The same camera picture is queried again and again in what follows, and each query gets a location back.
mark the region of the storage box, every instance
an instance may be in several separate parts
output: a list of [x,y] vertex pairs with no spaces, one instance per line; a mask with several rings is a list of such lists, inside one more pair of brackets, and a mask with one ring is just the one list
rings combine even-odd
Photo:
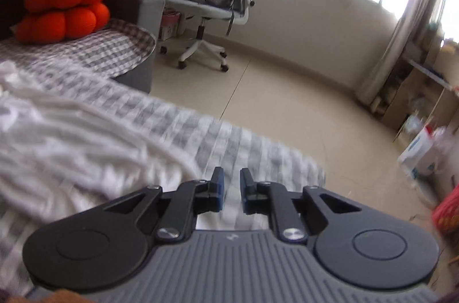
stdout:
[[437,54],[433,68],[453,88],[459,87],[459,53],[456,46],[445,44]]
[[159,28],[159,40],[167,40],[177,35],[178,21],[180,20],[180,12],[165,9]]

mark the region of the white blanket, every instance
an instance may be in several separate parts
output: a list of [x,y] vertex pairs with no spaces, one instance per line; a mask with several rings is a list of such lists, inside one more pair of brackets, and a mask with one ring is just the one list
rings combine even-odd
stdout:
[[170,191],[201,178],[184,151],[41,91],[12,62],[0,64],[0,86],[0,193],[40,222],[93,206],[75,185],[113,199],[146,185]]

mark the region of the plastic bag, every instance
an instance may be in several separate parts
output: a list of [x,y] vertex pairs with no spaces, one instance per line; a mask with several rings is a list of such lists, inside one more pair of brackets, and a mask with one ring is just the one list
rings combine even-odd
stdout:
[[424,124],[416,114],[410,115],[406,122],[403,124],[403,130],[409,136],[417,135],[419,132],[421,132],[423,127]]
[[440,172],[440,165],[453,146],[451,133],[440,127],[431,133],[425,126],[398,158],[407,175],[422,179]]

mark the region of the cardboard box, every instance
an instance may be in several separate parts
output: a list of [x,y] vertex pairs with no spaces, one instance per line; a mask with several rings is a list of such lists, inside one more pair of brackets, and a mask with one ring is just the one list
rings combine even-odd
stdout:
[[408,136],[407,133],[403,130],[397,135],[394,140],[394,144],[397,147],[399,152],[404,152],[408,148],[409,144],[413,141],[411,136]]
[[167,40],[177,35],[180,12],[165,9],[162,14],[161,26],[159,28],[159,40]]
[[459,87],[459,54],[455,47],[444,45],[437,54],[433,68],[443,75],[453,89]]

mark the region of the metal screw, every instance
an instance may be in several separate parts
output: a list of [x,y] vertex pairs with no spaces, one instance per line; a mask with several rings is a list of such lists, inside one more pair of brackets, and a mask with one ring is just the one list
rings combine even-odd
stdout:
[[305,234],[298,228],[287,228],[282,232],[282,234],[290,241],[300,240],[305,236]]
[[166,240],[173,240],[180,236],[180,233],[175,228],[160,228],[158,229],[157,235]]

